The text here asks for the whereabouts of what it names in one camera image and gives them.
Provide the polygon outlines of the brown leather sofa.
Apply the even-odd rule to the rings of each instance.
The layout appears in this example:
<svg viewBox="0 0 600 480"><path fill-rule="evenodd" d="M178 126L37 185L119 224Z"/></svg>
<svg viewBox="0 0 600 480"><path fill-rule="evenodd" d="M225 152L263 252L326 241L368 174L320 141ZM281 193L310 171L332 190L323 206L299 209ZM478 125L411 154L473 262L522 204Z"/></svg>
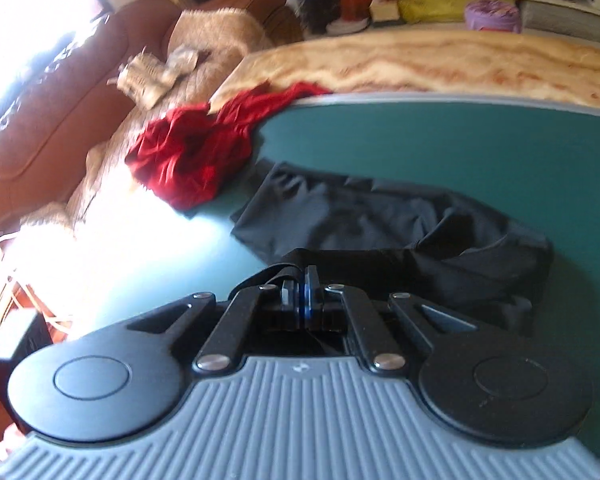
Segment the brown leather sofa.
<svg viewBox="0 0 600 480"><path fill-rule="evenodd" d="M196 11L246 11L238 32L262 32L265 45L301 41L302 29L287 0L211 0ZM136 0L108 15L84 44L63 54L17 99L0 121L0 235L18 228L26 214L65 203L83 180L87 154L107 143L135 104L106 80L131 54L166 60L183 10L169 0ZM238 47L202 47L202 67L190 85L177 84L168 98L198 103L211 98L248 55Z"/></svg>

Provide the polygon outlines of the cardboard box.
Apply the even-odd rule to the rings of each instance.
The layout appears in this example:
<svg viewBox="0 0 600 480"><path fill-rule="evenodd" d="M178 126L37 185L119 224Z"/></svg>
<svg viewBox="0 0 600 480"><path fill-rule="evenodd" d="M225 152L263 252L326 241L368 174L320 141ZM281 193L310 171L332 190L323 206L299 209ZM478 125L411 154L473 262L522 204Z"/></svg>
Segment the cardboard box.
<svg viewBox="0 0 600 480"><path fill-rule="evenodd" d="M401 14L396 0L372 0L370 17L374 24L400 23Z"/></svg>

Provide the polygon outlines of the black leggings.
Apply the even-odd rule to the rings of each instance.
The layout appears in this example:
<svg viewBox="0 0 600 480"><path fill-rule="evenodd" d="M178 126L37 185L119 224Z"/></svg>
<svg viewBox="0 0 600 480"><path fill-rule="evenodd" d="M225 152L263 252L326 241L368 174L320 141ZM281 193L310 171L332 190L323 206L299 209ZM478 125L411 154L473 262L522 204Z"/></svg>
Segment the black leggings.
<svg viewBox="0 0 600 480"><path fill-rule="evenodd" d="M553 262L542 233L466 195L263 159L232 234L268 266L316 266L373 300L409 292L530 335Z"/></svg>

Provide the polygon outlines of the red garment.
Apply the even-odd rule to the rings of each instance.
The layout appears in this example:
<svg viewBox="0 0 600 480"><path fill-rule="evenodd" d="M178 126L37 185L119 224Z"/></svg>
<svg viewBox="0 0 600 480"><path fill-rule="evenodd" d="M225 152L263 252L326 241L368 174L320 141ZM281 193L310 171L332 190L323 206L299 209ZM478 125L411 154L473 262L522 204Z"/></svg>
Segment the red garment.
<svg viewBox="0 0 600 480"><path fill-rule="evenodd" d="M274 91L264 82L240 92L214 112L208 103L169 110L150 122L124 162L135 180L174 210L210 202L252 155L255 128L294 101L329 90L300 81Z"/></svg>

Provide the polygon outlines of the beige lace cushion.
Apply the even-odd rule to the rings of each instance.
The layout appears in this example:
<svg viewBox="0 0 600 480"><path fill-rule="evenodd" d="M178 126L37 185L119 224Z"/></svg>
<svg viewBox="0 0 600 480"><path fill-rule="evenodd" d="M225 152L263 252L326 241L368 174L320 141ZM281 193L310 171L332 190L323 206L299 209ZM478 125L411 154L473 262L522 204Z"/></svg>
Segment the beige lace cushion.
<svg viewBox="0 0 600 480"><path fill-rule="evenodd" d="M204 53L232 50L244 58L250 53L271 49L263 26L247 11L223 8L217 11L183 11L172 29L166 57L179 46Z"/></svg>

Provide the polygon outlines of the purple plastic stool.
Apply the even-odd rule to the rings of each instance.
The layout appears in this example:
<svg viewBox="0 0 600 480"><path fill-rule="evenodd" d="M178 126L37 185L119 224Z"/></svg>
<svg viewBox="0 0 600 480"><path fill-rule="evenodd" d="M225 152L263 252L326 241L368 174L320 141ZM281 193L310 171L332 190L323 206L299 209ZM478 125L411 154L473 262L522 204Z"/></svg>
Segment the purple plastic stool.
<svg viewBox="0 0 600 480"><path fill-rule="evenodd" d="M501 0L474 0L467 3L464 10L465 24L470 30L489 32L522 31L518 6Z"/></svg>

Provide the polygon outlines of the black bag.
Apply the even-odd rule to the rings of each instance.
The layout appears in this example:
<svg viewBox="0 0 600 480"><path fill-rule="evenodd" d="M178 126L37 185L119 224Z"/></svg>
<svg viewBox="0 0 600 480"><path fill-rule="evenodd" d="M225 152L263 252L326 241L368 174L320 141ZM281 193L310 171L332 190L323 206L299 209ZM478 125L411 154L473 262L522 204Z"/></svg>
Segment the black bag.
<svg viewBox="0 0 600 480"><path fill-rule="evenodd" d="M340 19L340 0L298 0L300 18L314 35L323 35L326 27Z"/></svg>

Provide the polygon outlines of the cream high-top shoe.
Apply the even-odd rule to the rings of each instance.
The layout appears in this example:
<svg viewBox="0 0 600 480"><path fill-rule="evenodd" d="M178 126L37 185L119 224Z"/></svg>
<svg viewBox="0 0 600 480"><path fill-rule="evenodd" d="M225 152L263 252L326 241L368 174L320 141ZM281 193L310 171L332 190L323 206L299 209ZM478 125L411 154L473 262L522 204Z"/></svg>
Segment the cream high-top shoe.
<svg viewBox="0 0 600 480"><path fill-rule="evenodd" d="M119 67L117 76L107 80L142 110L151 110L173 88L178 73L147 52L128 59Z"/></svg>
<svg viewBox="0 0 600 480"><path fill-rule="evenodd" d="M174 77L179 77L193 73L199 60L199 50L189 46L179 46L166 58L166 68Z"/></svg>

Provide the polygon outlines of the yellow bag under cabinet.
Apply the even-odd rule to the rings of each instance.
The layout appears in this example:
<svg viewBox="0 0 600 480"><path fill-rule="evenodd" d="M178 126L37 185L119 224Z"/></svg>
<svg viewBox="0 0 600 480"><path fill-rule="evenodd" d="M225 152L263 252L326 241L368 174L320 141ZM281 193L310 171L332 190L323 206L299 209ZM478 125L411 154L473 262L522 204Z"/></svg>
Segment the yellow bag under cabinet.
<svg viewBox="0 0 600 480"><path fill-rule="evenodd" d="M396 0L405 23L460 23L465 6L478 0Z"/></svg>

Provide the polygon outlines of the grey folded mat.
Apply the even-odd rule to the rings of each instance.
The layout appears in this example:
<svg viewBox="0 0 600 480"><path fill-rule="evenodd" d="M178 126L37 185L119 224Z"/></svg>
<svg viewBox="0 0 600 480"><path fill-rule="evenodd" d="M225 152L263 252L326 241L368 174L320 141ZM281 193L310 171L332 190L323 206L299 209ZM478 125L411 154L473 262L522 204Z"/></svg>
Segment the grey folded mat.
<svg viewBox="0 0 600 480"><path fill-rule="evenodd" d="M518 8L524 28L600 42L598 15L535 1L521 1Z"/></svg>

